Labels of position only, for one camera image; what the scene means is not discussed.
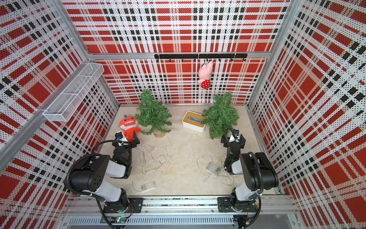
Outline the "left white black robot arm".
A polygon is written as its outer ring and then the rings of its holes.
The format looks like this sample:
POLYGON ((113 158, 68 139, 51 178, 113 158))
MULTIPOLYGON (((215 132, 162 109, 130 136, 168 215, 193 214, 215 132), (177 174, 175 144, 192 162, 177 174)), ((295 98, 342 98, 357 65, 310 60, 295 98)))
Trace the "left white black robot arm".
POLYGON ((138 144, 140 140, 135 131, 131 141, 122 132, 117 132, 114 140, 97 144, 91 154, 74 162, 64 180, 65 187, 75 194, 96 198, 98 204, 103 202, 103 214, 140 213, 144 199, 129 198, 126 190, 114 186, 105 178, 129 178, 132 170, 132 149, 138 144), (114 146, 112 156, 95 153, 95 149, 105 143, 112 143, 114 146))

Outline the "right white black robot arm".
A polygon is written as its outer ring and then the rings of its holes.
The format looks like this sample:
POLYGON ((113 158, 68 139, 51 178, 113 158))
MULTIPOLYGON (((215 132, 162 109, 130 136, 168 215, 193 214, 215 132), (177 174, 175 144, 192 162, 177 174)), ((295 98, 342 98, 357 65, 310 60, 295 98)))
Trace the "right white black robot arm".
POLYGON ((241 153, 246 139, 237 129, 227 129, 221 143, 227 149, 224 170, 230 175, 243 175, 244 182, 233 188, 229 197, 218 198, 218 210, 224 212, 256 212, 256 203, 264 190, 278 187, 278 175, 264 152, 241 153))

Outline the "clear star string light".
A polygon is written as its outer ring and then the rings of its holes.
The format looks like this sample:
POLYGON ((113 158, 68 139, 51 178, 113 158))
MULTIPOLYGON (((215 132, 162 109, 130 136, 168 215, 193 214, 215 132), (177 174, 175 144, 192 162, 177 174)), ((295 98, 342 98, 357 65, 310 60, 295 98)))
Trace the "clear star string light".
POLYGON ((139 169, 141 170, 132 180, 132 188, 138 193, 154 190, 157 187, 154 175, 160 169, 170 165, 172 155, 164 147, 155 148, 151 145, 136 148, 139 155, 139 169))

